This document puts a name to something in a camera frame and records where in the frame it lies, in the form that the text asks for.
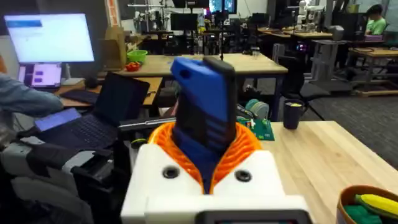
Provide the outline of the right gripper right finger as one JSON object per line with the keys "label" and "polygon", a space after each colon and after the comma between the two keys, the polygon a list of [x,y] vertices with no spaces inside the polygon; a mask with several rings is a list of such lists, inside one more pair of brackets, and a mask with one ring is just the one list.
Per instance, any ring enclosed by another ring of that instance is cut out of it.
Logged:
{"label": "right gripper right finger", "polygon": [[236,123],[236,137],[215,167],[210,194],[285,194],[274,156],[242,124]]}

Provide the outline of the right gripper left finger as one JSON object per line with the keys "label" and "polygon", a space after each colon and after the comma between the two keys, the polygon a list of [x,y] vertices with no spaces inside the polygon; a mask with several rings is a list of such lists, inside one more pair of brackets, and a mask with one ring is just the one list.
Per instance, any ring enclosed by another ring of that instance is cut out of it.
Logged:
{"label": "right gripper left finger", "polygon": [[123,223],[194,223],[202,196],[199,170],[172,141],[175,123],[160,125],[136,155],[121,210]]}

